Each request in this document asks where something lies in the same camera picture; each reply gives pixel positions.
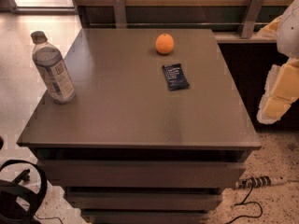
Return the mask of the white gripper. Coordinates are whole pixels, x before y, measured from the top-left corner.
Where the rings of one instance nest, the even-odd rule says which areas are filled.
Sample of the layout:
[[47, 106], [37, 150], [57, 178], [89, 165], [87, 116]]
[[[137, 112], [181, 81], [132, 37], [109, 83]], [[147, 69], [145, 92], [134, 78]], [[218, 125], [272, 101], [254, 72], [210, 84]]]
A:
[[262, 124], [279, 121], [299, 99], [299, 0], [261, 28], [260, 37], [277, 37], [278, 51], [289, 58], [282, 66], [273, 64], [266, 78], [257, 113]]

